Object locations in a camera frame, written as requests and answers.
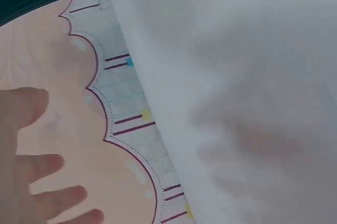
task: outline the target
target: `finger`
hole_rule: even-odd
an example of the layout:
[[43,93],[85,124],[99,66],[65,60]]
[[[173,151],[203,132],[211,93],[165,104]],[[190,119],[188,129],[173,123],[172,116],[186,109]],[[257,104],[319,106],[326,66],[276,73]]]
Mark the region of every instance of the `finger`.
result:
[[102,211],[98,209],[91,210],[85,214],[76,217],[75,219],[62,222],[59,224],[100,224],[104,220]]
[[46,110],[49,101],[46,90],[24,87],[0,91],[0,111],[7,126],[18,130],[34,123]]
[[27,183],[33,183],[60,170],[64,159],[59,154],[18,155],[16,168]]
[[65,210],[81,203],[87,192],[82,186],[68,187],[62,190],[43,192],[32,196],[39,213],[50,220]]

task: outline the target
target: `blue square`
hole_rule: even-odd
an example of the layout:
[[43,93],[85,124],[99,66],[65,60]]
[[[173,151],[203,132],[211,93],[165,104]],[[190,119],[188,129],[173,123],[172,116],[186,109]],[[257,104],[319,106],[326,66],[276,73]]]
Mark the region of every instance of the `blue square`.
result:
[[132,67],[133,66],[133,62],[131,58],[127,58],[125,59],[125,61],[127,62],[127,66]]

